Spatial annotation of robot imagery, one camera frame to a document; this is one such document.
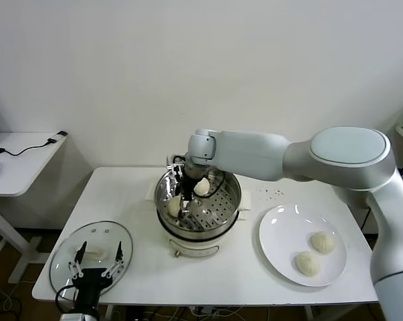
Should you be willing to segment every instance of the white desk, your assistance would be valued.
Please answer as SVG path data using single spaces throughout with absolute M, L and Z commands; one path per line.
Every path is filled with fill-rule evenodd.
M 242 188 L 251 191 L 252 210 L 241 213 L 241 220 L 225 237 L 226 247 L 208 258 L 175 258 L 164 241 L 154 203 L 145 200 L 149 186 L 164 172 L 162 168 L 96 169 L 54 247 L 53 252 L 75 229 L 91 222 L 112 220 L 128 228 L 134 242 L 130 267 L 100 298 L 101 303 L 263 306 L 377 300 L 370 283 L 370 248 L 350 211 L 329 186 L 238 177 Z M 274 189 L 284 195 L 275 195 Z M 348 262 L 344 274 L 332 285 L 307 288 L 294 284 L 281 277 L 263 256 L 257 242 L 259 220 L 267 209 L 284 203 L 311 207 L 339 229 Z M 38 300 L 54 300 L 48 277 L 51 257 L 32 291 Z
M 10 152 L 20 152 L 24 148 L 44 144 L 55 133 L 0 133 L 0 147 Z M 19 156 L 7 153 L 0 154 L 0 197 L 16 197 L 24 194 L 52 158 L 65 139 L 42 148 L 28 150 Z M 0 251 L 8 241 L 21 253 L 21 259 L 15 266 L 8 282 L 17 283 L 23 275 L 27 264 L 45 263 L 48 253 L 38 253 L 36 247 L 41 241 L 34 237 L 27 242 L 14 228 L 0 215 Z

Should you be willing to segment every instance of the steamed bun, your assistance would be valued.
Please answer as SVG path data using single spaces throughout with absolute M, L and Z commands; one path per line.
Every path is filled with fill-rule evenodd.
M 178 217 L 180 211 L 180 195 L 173 197 L 170 202 L 168 202 L 168 214 L 173 217 Z
M 195 185 L 194 192 L 197 195 L 204 196 L 210 191 L 210 183 L 209 180 L 204 178 Z
M 311 252 L 299 253 L 296 257 L 296 266 L 306 276 L 315 276 L 321 269 L 319 259 Z
M 310 240 L 313 248 L 322 254 L 329 254 L 335 249 L 335 240 L 328 232 L 317 232 Z

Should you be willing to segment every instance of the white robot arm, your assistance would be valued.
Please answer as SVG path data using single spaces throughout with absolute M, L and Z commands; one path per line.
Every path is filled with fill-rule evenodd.
M 387 319 L 403 321 L 403 180 L 384 134 L 337 127 L 290 143 L 274 134 L 197 130 L 185 175 L 198 180 L 210 167 L 264 181 L 317 180 L 347 204 L 370 207 L 379 226 L 372 282 Z

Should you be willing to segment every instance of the glass lid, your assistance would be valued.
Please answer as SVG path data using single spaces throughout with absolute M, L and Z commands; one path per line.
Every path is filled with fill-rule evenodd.
M 49 266 L 49 280 L 55 292 L 64 286 L 72 285 L 73 274 L 69 268 L 69 262 L 74 262 L 76 252 L 81 249 L 84 242 L 87 244 L 80 264 L 81 269 L 112 267 L 121 242 L 124 269 L 114 276 L 111 286 L 103 289 L 102 294 L 112 288 L 127 271 L 133 254 L 133 242 L 128 230 L 112 221 L 87 224 L 74 231 L 54 253 Z M 61 297 L 66 300 L 73 300 L 74 295 L 74 288 L 61 293 Z

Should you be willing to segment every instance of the white wall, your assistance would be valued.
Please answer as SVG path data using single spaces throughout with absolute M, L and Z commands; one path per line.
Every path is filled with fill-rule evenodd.
M 72 138 L 0 200 L 16 226 L 60 227 L 92 168 L 161 165 L 198 127 L 302 140 L 402 108 L 403 0 L 0 0 L 0 130 Z

